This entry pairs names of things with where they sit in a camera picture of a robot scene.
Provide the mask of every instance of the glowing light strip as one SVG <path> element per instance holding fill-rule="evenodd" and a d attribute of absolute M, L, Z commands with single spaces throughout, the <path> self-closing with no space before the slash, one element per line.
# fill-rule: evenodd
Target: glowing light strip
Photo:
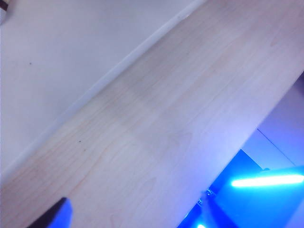
<path fill-rule="evenodd" d="M 271 177 L 257 177 L 251 179 L 235 180 L 231 183 L 234 187 L 272 186 L 281 184 L 296 184 L 304 182 L 303 175 L 282 175 Z"/>

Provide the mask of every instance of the blue led light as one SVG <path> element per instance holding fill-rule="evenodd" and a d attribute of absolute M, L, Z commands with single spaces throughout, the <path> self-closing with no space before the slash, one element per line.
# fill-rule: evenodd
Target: blue led light
<path fill-rule="evenodd" d="M 231 183 L 234 187 L 272 186 L 281 184 L 296 184 L 304 182 L 303 175 L 281 175 L 269 177 L 257 177 L 250 179 L 235 180 Z"/>

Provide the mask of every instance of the dark object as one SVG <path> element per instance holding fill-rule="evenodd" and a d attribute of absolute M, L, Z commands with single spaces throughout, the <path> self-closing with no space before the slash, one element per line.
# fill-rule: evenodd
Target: dark object
<path fill-rule="evenodd" d="M 68 228 L 72 218 L 72 207 L 68 198 L 61 198 L 54 206 L 27 228 Z"/>
<path fill-rule="evenodd" d="M 0 0 L 0 8 L 7 11 L 8 10 L 8 4 L 4 0 Z"/>

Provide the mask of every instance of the light wood surface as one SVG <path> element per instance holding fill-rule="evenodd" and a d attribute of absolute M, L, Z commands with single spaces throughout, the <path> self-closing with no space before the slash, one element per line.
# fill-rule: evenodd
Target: light wood surface
<path fill-rule="evenodd" d="M 1 227 L 61 196 L 72 227 L 176 227 L 303 71 L 303 10 L 203 4 L 5 180 Z"/>

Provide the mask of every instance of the blue object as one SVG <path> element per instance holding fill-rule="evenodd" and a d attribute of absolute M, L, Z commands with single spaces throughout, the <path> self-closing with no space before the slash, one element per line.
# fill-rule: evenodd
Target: blue object
<path fill-rule="evenodd" d="M 258 187 L 258 186 L 273 186 L 282 184 L 297 184 L 304 181 L 304 176 L 299 174 L 294 175 L 279 175 L 268 177 L 256 177 L 249 179 L 234 180 L 231 185 L 233 187 Z"/>
<path fill-rule="evenodd" d="M 70 200 L 61 198 L 28 228 L 69 228 L 72 212 Z"/>
<path fill-rule="evenodd" d="M 214 198 L 216 197 L 216 194 L 227 183 L 231 183 L 232 177 L 239 176 L 243 173 L 256 174 L 261 171 L 261 167 L 259 167 L 246 153 L 240 150 L 221 174 L 214 180 L 207 191 L 207 195 L 210 198 L 208 201 L 209 209 L 211 210 L 212 216 L 216 219 L 218 227 L 236 228 L 230 218 L 215 203 Z M 198 228 L 199 225 L 203 226 L 203 224 L 208 227 L 208 224 L 205 223 L 204 218 L 202 217 L 202 210 L 204 210 L 204 208 L 202 208 L 201 205 L 202 201 L 199 200 L 179 224 L 178 228 Z"/>

